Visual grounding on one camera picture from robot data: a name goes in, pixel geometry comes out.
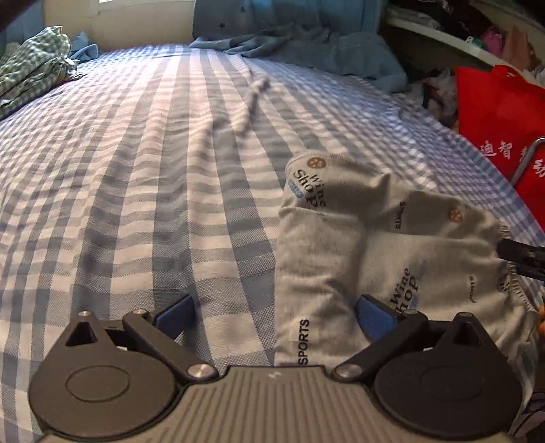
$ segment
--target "checkered bedsheet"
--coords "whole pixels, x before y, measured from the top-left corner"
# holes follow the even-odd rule
[[[84,309],[115,319],[189,292],[199,321],[179,341],[219,369],[271,364],[284,167],[306,149],[461,196],[516,239],[545,240],[476,149],[362,80],[175,45],[80,71],[0,123],[4,443],[40,435],[29,378]],[[541,303],[536,282],[526,289]]]

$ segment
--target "metal screw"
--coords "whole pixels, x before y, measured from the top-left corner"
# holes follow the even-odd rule
[[[136,315],[141,315],[142,317],[146,317],[149,312],[145,309],[135,309],[134,311],[132,311],[133,314],[136,314]]]
[[[187,373],[197,380],[210,380],[217,376],[217,370],[206,363],[189,366]]]
[[[347,363],[337,366],[335,372],[339,377],[351,380],[359,377],[363,373],[363,369],[361,369],[357,364]]]

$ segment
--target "crumpled green plaid garment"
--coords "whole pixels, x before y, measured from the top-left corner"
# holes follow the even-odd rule
[[[78,78],[71,43],[61,26],[45,28],[0,58],[0,120],[56,85]]]

